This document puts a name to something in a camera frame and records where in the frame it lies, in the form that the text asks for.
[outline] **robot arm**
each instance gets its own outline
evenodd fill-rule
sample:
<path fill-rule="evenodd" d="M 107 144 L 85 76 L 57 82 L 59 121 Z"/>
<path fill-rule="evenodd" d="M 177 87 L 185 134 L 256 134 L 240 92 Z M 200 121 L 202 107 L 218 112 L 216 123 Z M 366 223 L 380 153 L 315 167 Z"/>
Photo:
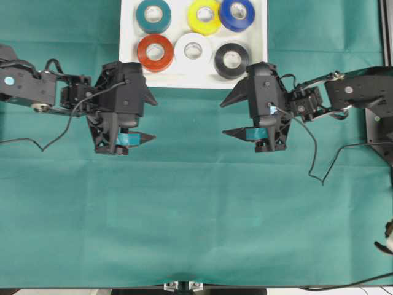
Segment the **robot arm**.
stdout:
<path fill-rule="evenodd" d="M 301 117 L 304 123 L 313 122 L 325 116 L 343 120 L 349 108 L 367 109 L 372 121 L 368 124 L 368 135 L 374 134 L 369 143 L 393 142 L 393 68 L 374 67 L 342 74 L 330 73 L 311 81 L 296 85 L 287 91 L 275 65 L 259 63 L 247 68 L 244 78 L 223 101 L 226 107 L 240 101 L 249 103 L 252 127 L 224 131 L 225 134 L 256 144 L 256 152 L 282 151 L 287 147 L 291 120 Z M 330 107 L 323 105 L 318 84 L 324 84 L 330 100 Z M 392 146 L 373 146 L 389 162 Z"/>
<path fill-rule="evenodd" d="M 57 72 L 49 70 L 51 63 Z M 59 81 L 67 84 L 61 89 L 61 109 L 54 108 Z M 139 125 L 145 103 L 157 105 L 139 63 L 104 65 L 93 86 L 90 77 L 65 74 L 57 60 L 49 60 L 38 72 L 31 63 L 19 60 L 11 47 L 0 44 L 0 101 L 70 116 L 69 123 L 72 117 L 86 116 L 99 154 L 127 155 L 129 148 L 155 138 L 130 131 Z"/>

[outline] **green cloth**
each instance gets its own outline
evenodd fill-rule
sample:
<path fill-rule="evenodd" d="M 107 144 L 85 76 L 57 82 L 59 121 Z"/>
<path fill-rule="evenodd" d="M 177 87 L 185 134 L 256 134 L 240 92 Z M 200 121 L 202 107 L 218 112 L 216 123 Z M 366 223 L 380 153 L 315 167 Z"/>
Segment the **green cloth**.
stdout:
<path fill-rule="evenodd" d="M 269 61 L 299 81 L 381 65 L 377 2 L 271 0 Z M 56 57 L 96 79 L 118 57 L 120 1 L 1 7 L 0 42 L 38 68 Z M 295 122 L 286 151 L 255 154 L 221 133 L 252 125 L 247 103 L 219 108 L 228 90 L 153 93 L 159 106 L 138 130 L 157 139 L 128 157 L 96 155 L 85 119 L 44 154 L 0 147 L 0 288 L 331 285 L 392 271 L 373 246 L 392 216 L 389 168 L 370 148 L 344 151 L 321 187 L 307 177 L 313 143 Z M 46 143 L 67 119 L 0 107 L 4 140 Z M 364 125 L 357 110 L 309 124 L 318 174 L 339 146 L 365 140 Z"/>

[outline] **black wire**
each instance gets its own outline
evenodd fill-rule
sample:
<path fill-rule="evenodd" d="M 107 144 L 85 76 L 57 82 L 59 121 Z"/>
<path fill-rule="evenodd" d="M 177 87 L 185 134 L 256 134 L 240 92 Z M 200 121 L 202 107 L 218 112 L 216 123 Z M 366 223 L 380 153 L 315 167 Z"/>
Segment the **black wire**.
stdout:
<path fill-rule="evenodd" d="M 336 290 L 336 289 L 342 289 L 342 288 L 350 288 L 350 287 L 357 287 L 357 286 L 361 286 L 364 283 L 369 283 L 371 281 L 377 281 L 377 280 L 381 280 L 383 278 L 388 278 L 388 277 L 392 277 L 393 276 L 393 272 L 389 272 L 386 273 L 384 275 L 378 275 L 377 277 L 372 277 L 372 278 L 368 278 L 366 280 L 362 280 L 362 281 L 357 281 L 355 283 L 351 283 L 348 285 L 340 285 L 340 286 L 334 286 L 334 287 L 328 287 L 328 288 L 302 288 L 302 290 L 305 291 L 314 291 L 314 292 L 319 292 L 319 291 L 330 291 L 330 290 Z"/>
<path fill-rule="evenodd" d="M 15 138 L 14 140 L 4 140 L 0 141 L 0 144 L 15 143 L 17 141 L 30 141 L 34 143 L 41 150 L 41 152 L 43 152 L 42 146 L 37 141 L 32 140 L 31 138 Z"/>
<path fill-rule="evenodd" d="M 362 289 L 364 291 L 364 293 L 366 293 L 366 295 L 368 295 L 368 292 L 365 288 L 363 288 L 363 287 L 359 287 L 359 288 Z"/>
<path fill-rule="evenodd" d="M 64 74 L 63 69 L 61 68 L 60 62 L 56 58 L 51 58 L 50 60 L 47 61 L 46 65 L 45 65 L 45 70 L 49 69 L 49 67 L 52 63 L 55 65 L 57 71 L 60 74 Z"/>
<path fill-rule="evenodd" d="M 381 289 L 382 289 L 383 291 L 387 292 L 388 294 L 393 295 L 393 294 L 390 293 L 387 289 L 385 289 L 385 288 L 383 288 L 383 287 L 381 287 Z"/>
<path fill-rule="evenodd" d="M 329 176 L 330 172 L 332 171 L 332 168 L 333 168 L 334 164 L 336 163 L 336 161 L 337 161 L 337 159 L 338 159 L 338 156 L 340 155 L 340 152 L 341 152 L 343 149 L 346 149 L 346 148 L 353 148 L 353 147 L 356 147 L 356 146 L 383 146 L 383 145 L 393 145 L 393 142 L 354 143 L 354 144 L 345 144 L 344 146 L 340 147 L 340 148 L 337 150 L 337 152 L 336 152 L 336 154 L 335 154 L 335 156 L 334 156 L 334 158 L 333 158 L 333 160 L 332 160 L 332 163 L 330 164 L 329 169 L 327 170 L 327 172 L 326 172 L 326 174 L 325 174 L 325 176 L 324 176 L 324 178 L 323 178 L 323 180 L 322 180 L 322 185 L 325 184 L 325 180 L 327 179 L 327 177 Z"/>
<path fill-rule="evenodd" d="M 337 159 L 338 159 L 338 156 L 340 155 L 340 153 L 341 153 L 341 151 L 342 151 L 343 149 L 346 149 L 346 148 L 353 148 L 353 147 L 356 147 L 356 146 L 382 146 L 382 145 L 393 145 L 393 142 L 388 142 L 388 141 L 387 141 L 387 142 L 379 142 L 379 143 L 354 143 L 354 144 L 345 144 L 344 146 L 340 147 L 340 148 L 336 151 L 336 154 L 335 154 L 333 160 L 331 161 L 328 170 L 326 171 L 324 177 L 321 179 L 320 177 L 318 177 L 318 176 L 316 176 L 316 175 L 313 175 L 313 171 L 314 171 L 315 163 L 316 163 L 316 157 L 317 157 L 317 140 L 315 139 L 315 136 L 313 135 L 313 133 L 311 132 L 311 130 L 310 130 L 302 121 L 300 121 L 300 120 L 298 120 L 297 118 L 295 118 L 293 114 L 291 114 L 291 113 L 289 113 L 289 112 L 286 112 L 286 111 L 280 109 L 280 108 L 277 107 L 277 106 L 276 106 L 276 109 L 277 109 L 279 112 L 281 112 L 281 113 L 283 113 L 283 114 L 285 114 L 285 115 L 287 115 L 287 116 L 290 116 L 293 120 L 295 120 L 296 122 L 298 122 L 298 123 L 307 131 L 307 133 L 310 135 L 310 137 L 313 139 L 313 141 L 314 141 L 314 157 L 313 157 L 313 161 L 312 161 L 312 163 L 311 163 L 311 167 L 310 167 L 309 172 L 308 172 L 308 176 L 310 176 L 311 178 L 314 178 L 314 179 L 318 180 L 319 182 L 321 182 L 321 184 L 322 184 L 323 186 L 325 185 L 326 179 L 327 179 L 327 177 L 329 176 L 330 172 L 332 171 L 332 168 L 333 168 L 334 165 L 336 164 L 336 161 L 337 161 Z"/>
<path fill-rule="evenodd" d="M 32 63 L 29 63 L 26 60 L 10 60 L 0 64 L 0 68 L 9 68 L 11 66 L 25 66 L 30 69 L 30 71 L 32 72 L 35 78 L 40 77 L 40 74 L 38 73 L 36 67 Z"/>
<path fill-rule="evenodd" d="M 295 75 L 293 75 L 293 74 L 285 74 L 280 79 L 283 79 L 283 78 L 293 78 L 294 79 L 294 88 L 296 88 L 297 80 L 296 80 L 296 76 Z"/>
<path fill-rule="evenodd" d="M 295 120 L 296 122 L 298 122 L 298 123 L 307 131 L 307 133 L 310 135 L 310 137 L 313 139 L 313 141 L 314 141 L 314 157 L 313 157 L 313 161 L 311 162 L 311 168 L 309 169 L 308 176 L 311 177 L 311 178 L 314 178 L 314 179 L 316 179 L 316 180 L 318 180 L 318 181 L 320 181 L 321 184 L 324 185 L 324 180 L 320 179 L 320 178 L 319 178 L 318 176 L 316 176 L 316 175 L 313 175 L 313 170 L 314 170 L 314 167 L 315 167 L 315 162 L 316 162 L 317 154 L 318 154 L 318 143 L 317 143 L 317 139 L 315 139 L 315 136 L 313 135 L 313 133 L 311 132 L 311 130 L 306 126 L 306 124 L 304 124 L 301 120 L 295 118 L 293 114 L 291 114 L 291 113 L 289 113 L 289 112 L 286 112 L 286 111 L 284 111 L 283 109 L 281 109 L 281 108 L 279 108 L 279 107 L 277 107 L 277 106 L 276 106 L 276 109 L 277 109 L 279 112 L 281 112 L 281 113 L 283 113 L 283 114 L 285 114 L 285 115 L 291 117 L 293 120 Z"/>
<path fill-rule="evenodd" d="M 117 88 L 117 87 L 119 87 L 120 85 L 123 85 L 123 84 L 126 84 L 126 82 L 120 82 L 120 83 L 114 84 L 113 86 L 111 86 L 111 87 L 108 88 L 108 89 L 105 89 L 105 90 L 103 90 L 103 91 L 97 92 L 96 94 L 93 94 L 93 95 L 90 96 L 90 97 L 86 97 L 86 98 L 84 98 L 83 100 L 80 100 L 80 101 L 74 106 L 74 108 L 72 109 L 72 111 L 71 111 L 71 113 L 70 113 L 70 115 L 69 115 L 69 119 L 68 119 L 66 128 L 64 129 L 64 131 L 61 132 L 60 135 L 57 136 L 54 140 L 51 140 L 51 141 L 50 141 L 48 144 L 46 144 L 44 147 L 42 147 L 37 141 L 35 141 L 35 140 L 31 139 L 31 138 L 15 138 L 14 140 L 0 141 L 0 144 L 14 143 L 14 142 L 17 142 L 17 141 L 30 141 L 30 142 L 34 143 L 34 144 L 41 150 L 41 152 L 45 152 L 45 150 L 46 150 L 47 148 L 49 148 L 53 143 L 56 143 L 56 142 L 57 142 L 58 140 L 60 140 L 63 136 L 65 136 L 65 134 L 66 134 L 67 131 L 69 130 L 69 126 L 70 126 L 70 124 L 71 124 L 72 118 L 74 117 L 74 115 L 75 115 L 75 113 L 76 113 L 78 107 L 79 107 L 82 103 L 84 103 L 84 102 L 86 102 L 86 101 L 88 101 L 88 100 L 90 100 L 90 99 L 92 99 L 92 98 L 94 98 L 94 97 L 96 97 L 96 96 L 98 96 L 98 95 L 102 95 L 102 94 L 104 94 L 104 93 L 106 93 L 106 92 L 109 92 L 109 91 L 111 91 L 111 90 L 113 90 L 113 89 L 115 89 L 115 88 Z"/>

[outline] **metal bracket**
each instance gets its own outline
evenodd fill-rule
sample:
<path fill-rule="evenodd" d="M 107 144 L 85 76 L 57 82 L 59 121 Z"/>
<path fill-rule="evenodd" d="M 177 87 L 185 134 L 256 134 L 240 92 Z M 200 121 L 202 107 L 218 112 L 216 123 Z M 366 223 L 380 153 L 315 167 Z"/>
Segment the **metal bracket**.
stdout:
<path fill-rule="evenodd" d="M 178 281 L 171 281 L 169 283 L 164 284 L 164 291 L 175 292 L 179 289 Z"/>
<path fill-rule="evenodd" d="M 179 290 L 179 282 L 171 281 L 164 284 L 164 290 L 169 292 L 176 292 Z M 197 281 L 189 281 L 189 291 L 198 292 L 203 291 L 203 283 Z"/>
<path fill-rule="evenodd" d="M 194 292 L 203 291 L 203 283 L 199 283 L 197 281 L 190 281 L 189 282 L 189 289 Z"/>

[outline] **blue tape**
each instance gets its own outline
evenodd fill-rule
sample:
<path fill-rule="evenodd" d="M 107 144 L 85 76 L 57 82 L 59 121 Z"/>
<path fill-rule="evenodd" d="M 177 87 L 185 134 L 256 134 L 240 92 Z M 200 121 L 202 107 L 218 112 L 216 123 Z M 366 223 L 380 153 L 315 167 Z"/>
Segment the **blue tape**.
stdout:
<path fill-rule="evenodd" d="M 152 6 L 157 6 L 162 11 L 162 18 L 158 22 L 152 23 L 146 20 L 145 11 Z M 171 24 L 171 8 L 164 0 L 144 0 L 136 9 L 136 20 L 138 25 L 147 34 L 161 34 L 166 31 Z"/>
<path fill-rule="evenodd" d="M 268 130 L 266 128 L 246 129 L 246 140 L 262 140 L 264 138 L 268 138 Z"/>
<path fill-rule="evenodd" d="M 232 5 L 241 4 L 247 11 L 244 19 L 238 19 L 231 13 Z M 222 24 L 230 31 L 242 32 L 255 20 L 255 9 L 249 0 L 224 0 L 219 9 Z"/>
<path fill-rule="evenodd" d="M 139 133 L 119 133 L 116 144 L 118 146 L 140 146 L 141 135 Z"/>

